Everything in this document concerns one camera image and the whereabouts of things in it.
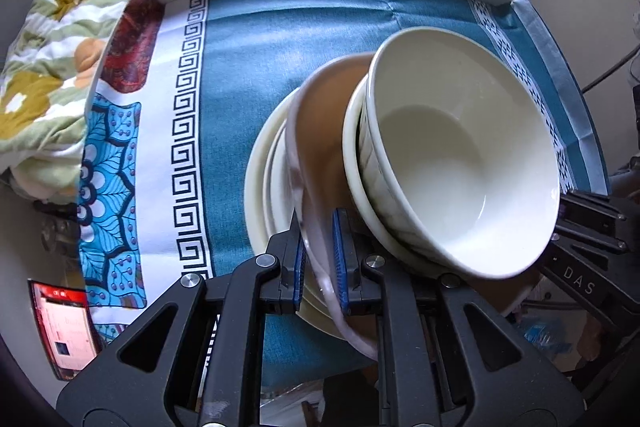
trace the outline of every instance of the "stacked plates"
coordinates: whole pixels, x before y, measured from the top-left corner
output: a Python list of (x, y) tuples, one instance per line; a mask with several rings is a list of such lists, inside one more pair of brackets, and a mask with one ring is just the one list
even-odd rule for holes
[[(353, 179), (353, 169), (351, 179), (347, 179), (347, 158), (343, 158), (343, 149), (355, 149), (354, 145), (343, 147), (345, 113), (356, 87), (367, 74), (372, 58), (373, 53), (348, 55), (322, 66), (300, 89), (282, 100), (258, 134), (244, 181), (244, 214), (255, 255), (265, 252), (271, 235), (289, 229), (295, 204), (303, 207), (301, 228), (303, 237), (305, 232), (308, 235), (307, 248), (313, 250), (313, 256), (321, 265), (331, 264), (327, 262), (333, 251), (331, 216), (337, 207), (359, 210), (378, 240), (385, 246), (388, 243), (388, 240), (382, 240), (382, 236), (378, 237), (381, 234), (380, 222), (374, 226), (371, 216), (364, 211), (363, 192), (353, 193), (357, 183)], [(293, 172), (294, 185), (299, 189), (297, 203), (292, 196), (290, 172)], [(305, 194), (304, 205), (301, 190)], [(442, 270), (417, 253), (408, 251), (408, 255), (419, 260), (414, 271), (428, 275), (430, 270), (433, 273)], [(496, 309), (506, 314), (529, 294), (539, 279), (539, 274), (529, 269), (512, 279), (476, 279), (469, 282)], [(298, 315), (329, 335), (348, 338), (356, 349), (371, 356), (366, 351), (371, 343), (375, 345), (373, 317), (348, 317), (345, 323), (345, 318), (338, 316), (336, 311), (339, 307), (335, 305), (337, 299), (333, 292), (325, 291), (325, 294), (335, 301), (330, 305), (332, 313), (319, 290), (314, 272), (307, 269)], [(352, 341), (354, 333), (363, 343)]]

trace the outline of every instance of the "blue gripper pad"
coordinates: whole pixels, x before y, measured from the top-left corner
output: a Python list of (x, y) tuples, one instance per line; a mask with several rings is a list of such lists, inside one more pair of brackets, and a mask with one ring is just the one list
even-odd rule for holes
[(296, 260), (294, 263), (294, 283), (293, 283), (293, 303), (296, 308), (300, 307), (302, 302), (302, 290), (305, 277), (306, 267), (306, 250), (305, 243), (302, 240), (302, 236), (298, 238), (298, 246), (296, 248)]
[(340, 227), (340, 209), (334, 210), (333, 216), (334, 232), (334, 266), (335, 280), (337, 281), (337, 294), (340, 299), (342, 313), (349, 313), (349, 290), (347, 286), (347, 267), (344, 259), (344, 241)]

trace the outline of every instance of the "red floral pattern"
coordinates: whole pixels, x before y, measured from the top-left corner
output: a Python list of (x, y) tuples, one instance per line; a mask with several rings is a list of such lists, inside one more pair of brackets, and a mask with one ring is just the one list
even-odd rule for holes
[(100, 78), (117, 92), (135, 92), (146, 83), (164, 16), (156, 0), (129, 0), (118, 21)]

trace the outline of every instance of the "white bowl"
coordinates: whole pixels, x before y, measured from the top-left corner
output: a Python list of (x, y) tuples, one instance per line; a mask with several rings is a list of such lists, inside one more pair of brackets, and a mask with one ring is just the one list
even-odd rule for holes
[(558, 216), (556, 154), (536, 104), (498, 58), (446, 30), (402, 30), (376, 52), (358, 163), (401, 243), (476, 277), (523, 272)]
[[(366, 80), (365, 77), (353, 91), (344, 115), (344, 124), (342, 127), (342, 158), (351, 198), (362, 216), (362, 220), (373, 236), (389, 253), (402, 261), (410, 270), (416, 272), (418, 275), (429, 278), (438, 277), (442, 273), (452, 270), (435, 264), (425, 256), (410, 251), (398, 243), (376, 215), (362, 185), (360, 172), (358, 171), (356, 134), (362, 104), (364, 103)], [(459, 275), (503, 316), (511, 313), (527, 298), (527, 295), (529, 295), (532, 289), (540, 282), (540, 274), (533, 267), (524, 270), (523, 273), (515, 277), (501, 280), (477, 279), (464, 273), (460, 273)]]

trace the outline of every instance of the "beige plate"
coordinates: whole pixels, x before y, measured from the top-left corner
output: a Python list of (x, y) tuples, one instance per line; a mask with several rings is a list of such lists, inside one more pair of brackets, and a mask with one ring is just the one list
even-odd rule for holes
[[(354, 185), (348, 182), (345, 174), (342, 123), (356, 86), (367, 74), (372, 56), (373, 54), (350, 55), (330, 62), (317, 70), (312, 75), (314, 85), (307, 87), (307, 89), (313, 89), (313, 91), (309, 91), (306, 94), (303, 105), (299, 108), (299, 122), (296, 129), (297, 133), (299, 133), (297, 140), (298, 156), (302, 164), (301, 167), (305, 172), (305, 182), (310, 185), (311, 189), (310, 200), (312, 200), (314, 206), (314, 215), (312, 217), (319, 217), (319, 221), (321, 221), (319, 224), (314, 223), (313, 230), (309, 232), (310, 241), (312, 239), (311, 236), (315, 235), (317, 230), (323, 232), (319, 237), (314, 238), (314, 244), (317, 246), (317, 256), (332, 255), (331, 216), (333, 209), (342, 207), (360, 210), (361, 208), (357, 204), (357, 196), (360, 194), (357, 190), (354, 193)], [(290, 115), (296, 103), (298, 103), (298, 97), (294, 101)], [(293, 127), (289, 128), (287, 126), (286, 132), (292, 129)], [(312, 136), (313, 139), (303, 140), (300, 139), (301, 136)], [(286, 140), (288, 153), (288, 137), (286, 137)], [(378, 237), (376, 227), (372, 226), (373, 223), (368, 219), (364, 219), (364, 221), (372, 229), (372, 233)], [(387, 249), (389, 248), (384, 241), (381, 241), (381, 243)], [(425, 261), (416, 253), (408, 251), (407, 255), (416, 256), (420, 261)], [(529, 268), (522, 274), (505, 280), (468, 278), (468, 283), (504, 315), (511, 312), (522, 302), (539, 281), (540, 274), (534, 268)], [(359, 326), (351, 324), (352, 318), (350, 317), (348, 320), (350, 325), (371, 338), (370, 335), (362, 330), (362, 328), (368, 329), (368, 325), (366, 323)]]
[(289, 108), (285, 144), (293, 201), (307, 253), (316, 261), (314, 272), (321, 278), (323, 301), (351, 346), (374, 358), (374, 317), (344, 317), (332, 291), (337, 287), (332, 216), (336, 208), (354, 208), (342, 163), (342, 121), (371, 55), (336, 58), (306, 79)]
[[(255, 140), (247, 163), (244, 175), (244, 220), (254, 255), (264, 253), (269, 242), (262, 204), (264, 172), (267, 168), (270, 150), (278, 137), (278, 130), (286, 121), (287, 110), (296, 91), (297, 89), (289, 93), (264, 123)], [(328, 316), (324, 303), (318, 297), (320, 295), (316, 280), (313, 277), (307, 277), (305, 279), (303, 300), (308, 305), (301, 304), (298, 315), (324, 333), (332, 337), (341, 338), (334, 323)]]

